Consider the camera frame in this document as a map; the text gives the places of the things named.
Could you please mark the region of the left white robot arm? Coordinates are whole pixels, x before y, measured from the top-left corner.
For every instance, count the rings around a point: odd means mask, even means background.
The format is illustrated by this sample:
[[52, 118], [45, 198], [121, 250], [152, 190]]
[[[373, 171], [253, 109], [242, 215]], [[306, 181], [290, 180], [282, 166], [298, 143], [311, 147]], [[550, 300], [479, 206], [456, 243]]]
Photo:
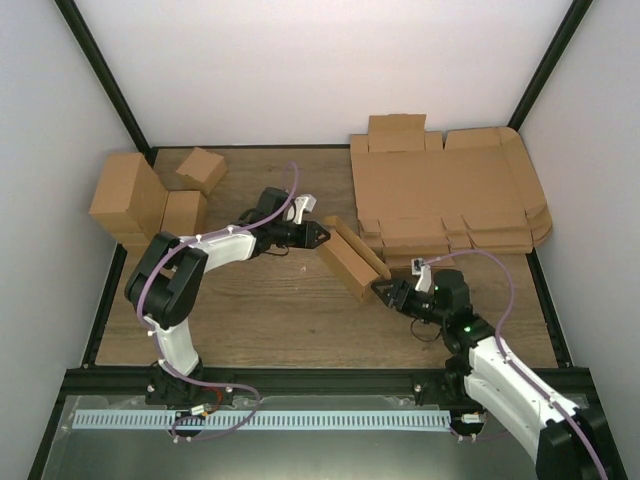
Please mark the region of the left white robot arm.
[[131, 274], [125, 298], [159, 353], [151, 393], [159, 399], [191, 404], [204, 392], [203, 364], [188, 318], [204, 275], [230, 263], [254, 259], [277, 247], [314, 250], [331, 234], [304, 216], [314, 196], [266, 188], [257, 205], [221, 230], [191, 236], [160, 232], [151, 240]]

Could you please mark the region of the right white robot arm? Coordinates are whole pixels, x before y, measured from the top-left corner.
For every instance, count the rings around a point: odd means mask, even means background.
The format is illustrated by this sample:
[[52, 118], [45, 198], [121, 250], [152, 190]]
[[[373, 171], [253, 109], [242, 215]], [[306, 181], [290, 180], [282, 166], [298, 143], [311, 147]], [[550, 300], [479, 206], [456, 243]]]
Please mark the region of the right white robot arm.
[[540, 479], [613, 479], [615, 449], [604, 414], [583, 409], [542, 380], [474, 311], [457, 270], [424, 270], [417, 283], [379, 280], [372, 290], [390, 309], [436, 324], [452, 356], [444, 389], [458, 403], [474, 400], [531, 457]]

